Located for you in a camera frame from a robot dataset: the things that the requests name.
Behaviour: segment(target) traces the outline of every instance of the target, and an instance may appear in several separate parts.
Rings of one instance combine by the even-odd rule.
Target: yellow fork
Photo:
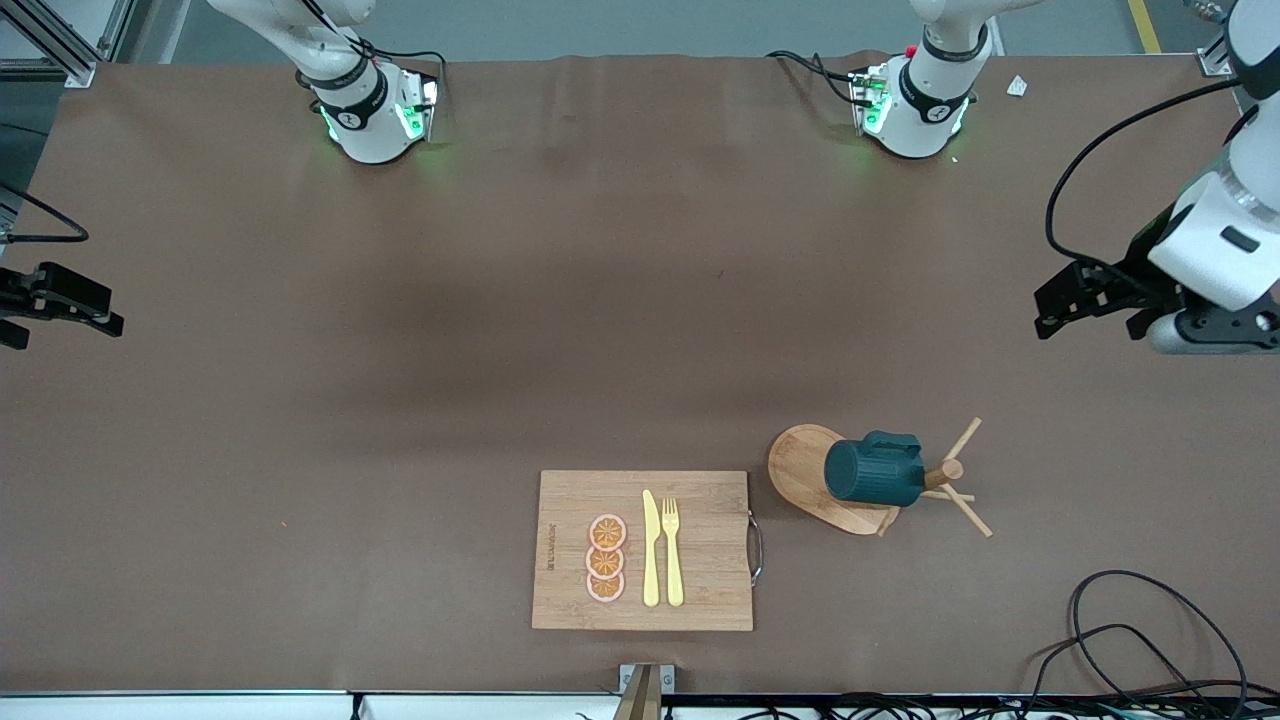
[[[680,575],[680,551],[676,550],[680,509],[673,497],[662,498],[662,532],[667,534],[667,602],[680,607],[685,603],[685,580]]]

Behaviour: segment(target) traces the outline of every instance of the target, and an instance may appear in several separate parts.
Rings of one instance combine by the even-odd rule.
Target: brown tabletop
[[[442,142],[361,167],[291,76],[108,65],[63,100],[33,192],[93,238],[5,264],[111,286],[127,325],[3,356],[4,689],[581,691],[663,660],[696,692],[1005,692],[1110,566],[1280,682],[1275,359],[1032,327],[1061,168],[1201,85],[1190,58],[993,60],[923,161],[773,60],[566,58],[451,67]],[[1119,258],[1235,117],[1213,96],[1107,143],[1060,238]],[[989,541],[932,501],[846,536],[764,473],[796,423],[936,460],[973,415]],[[530,629],[549,468],[749,470],[756,629]],[[1101,584],[1084,621],[1229,675],[1142,587]],[[1098,653],[1165,679],[1135,642]],[[1047,687],[1100,689],[1070,660]]]

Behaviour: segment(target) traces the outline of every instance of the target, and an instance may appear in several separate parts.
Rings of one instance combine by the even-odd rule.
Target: wire bundle
[[[852,97],[851,95],[845,95],[844,92],[841,92],[840,87],[836,85],[836,81],[838,79],[841,82],[849,82],[849,73],[841,74],[837,72],[828,70],[827,65],[822,63],[822,56],[819,56],[817,53],[814,53],[813,58],[809,60],[805,60],[804,58],[796,55],[790,50],[774,50],[773,53],[765,55],[765,58],[781,58],[791,60],[803,67],[804,69],[809,70],[810,73],[817,73],[822,76],[823,79],[827,81],[827,86],[831,87],[831,91],[836,94],[836,97],[840,97],[845,102],[849,102],[850,105],[856,105],[859,108],[872,106],[872,104],[868,102],[867,100],[859,100],[856,97]],[[855,70],[850,70],[850,73],[860,73],[865,69],[867,68],[858,68]]]
[[[1217,637],[1222,647],[1226,648],[1231,662],[1235,665],[1236,678],[1230,680],[1192,680],[1146,633],[1125,623],[1107,623],[1097,628],[1084,629],[1080,623],[1080,606],[1085,592],[1096,582],[1107,577],[1132,578],[1153,585],[1172,597],[1192,615],[1199,618],[1213,635]],[[998,706],[964,712],[956,720],[988,720],[1000,715],[1011,716],[1010,720],[1027,720],[1027,716],[1032,712],[1053,712],[1070,717],[1103,717],[1107,720],[1144,720],[1148,714],[1167,720],[1258,720],[1261,717],[1280,717],[1280,691],[1249,682],[1244,661],[1221,628],[1194,602],[1171,585],[1133,570],[1102,570],[1089,575],[1075,585],[1075,589],[1071,592],[1069,610],[1071,637],[1057,643],[1041,662],[1039,671],[1036,675],[1036,685],[1029,696],[1002,698]],[[1143,647],[1164,665],[1175,682],[1158,688],[1126,691],[1107,675],[1089,648],[1089,639],[1116,630],[1123,630],[1142,642]],[[1044,674],[1050,665],[1071,648],[1079,648],[1080,655],[1093,673],[1111,688],[1111,694],[1055,697],[1042,693]],[[1233,688],[1235,697],[1230,701],[1206,697],[1203,691],[1212,688]],[[1248,708],[1247,703],[1251,700],[1262,698],[1266,698],[1266,705],[1271,707],[1253,711]],[[929,696],[890,696],[870,692],[822,696],[820,698],[812,698],[808,703],[792,703],[790,700],[778,697],[769,698],[765,710],[744,715],[739,720],[800,720],[791,712],[778,710],[777,706],[781,702],[786,702],[791,707],[813,710],[822,720],[874,720],[882,715],[890,716],[891,720],[938,720],[936,710],[942,707],[954,708],[957,703],[964,703],[964,700],[950,700],[945,706],[934,703],[931,708],[925,705],[929,700]],[[753,701],[745,700],[744,702],[751,703]],[[754,705],[755,707],[760,706],[759,702]],[[667,719],[671,720],[671,717],[672,710],[668,707]]]

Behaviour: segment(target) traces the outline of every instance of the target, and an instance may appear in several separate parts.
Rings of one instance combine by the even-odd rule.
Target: cutting board handle
[[[751,570],[751,587],[754,588],[760,582],[760,573],[764,571],[764,532],[760,530],[760,524],[755,521],[755,515],[750,510],[746,511],[746,521],[748,530],[755,530],[755,570]],[[746,548],[748,557],[750,557],[751,544],[748,543]]]

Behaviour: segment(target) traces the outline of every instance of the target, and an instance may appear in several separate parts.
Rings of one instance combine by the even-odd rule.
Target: toy orange slice
[[[600,580],[617,578],[625,560],[621,550],[586,548],[586,571]]]
[[[588,537],[591,538],[591,547],[609,552],[622,547],[622,542],[627,539],[627,525],[617,515],[600,515],[591,520]]]
[[[617,578],[611,578],[608,580],[588,575],[586,593],[591,596],[593,600],[598,600],[600,602],[613,602],[614,600],[622,597],[622,589],[626,584],[625,575],[618,575]]]

